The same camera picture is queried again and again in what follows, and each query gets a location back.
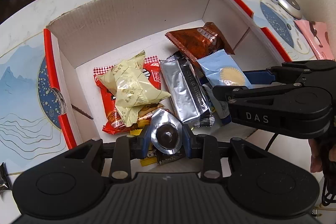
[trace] cable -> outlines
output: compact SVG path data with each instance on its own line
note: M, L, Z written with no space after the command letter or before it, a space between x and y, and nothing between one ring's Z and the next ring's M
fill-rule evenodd
M269 140L268 144L266 145L265 151L268 151L269 148L271 147L272 143L274 142L275 138L278 136L279 134L274 134L272 136L272 138Z

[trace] sun graphic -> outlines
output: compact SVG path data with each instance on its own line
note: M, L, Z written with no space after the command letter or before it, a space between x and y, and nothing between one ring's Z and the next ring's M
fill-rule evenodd
M245 85L243 73L233 67L224 67L220 70L220 78L226 85Z

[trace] pale yellow candy wrapper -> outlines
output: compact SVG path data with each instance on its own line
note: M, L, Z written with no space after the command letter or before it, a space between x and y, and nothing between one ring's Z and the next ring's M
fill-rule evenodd
M170 96L156 89L142 73L145 51L123 60L104 75L97 75L115 95L115 107L127 127L137 122L142 105L155 104Z

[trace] tabletop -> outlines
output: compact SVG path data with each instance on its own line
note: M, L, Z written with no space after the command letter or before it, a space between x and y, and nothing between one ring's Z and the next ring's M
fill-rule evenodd
M0 58L29 38L41 33L52 20L91 1L93 0L36 0L19 10L0 25ZM264 148L271 135L271 133L259 130L250 140ZM310 149L307 140L279 136L270 152L306 170L310 168ZM0 198L1 224L10 223L19 215L11 192L2 194Z

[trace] human hand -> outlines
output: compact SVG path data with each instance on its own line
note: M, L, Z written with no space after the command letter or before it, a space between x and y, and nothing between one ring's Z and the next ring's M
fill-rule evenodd
M311 158L310 158L310 172L316 173L322 171L322 160L320 157L320 149L318 143L314 139L308 140ZM329 160L336 161L336 145L329 151Z

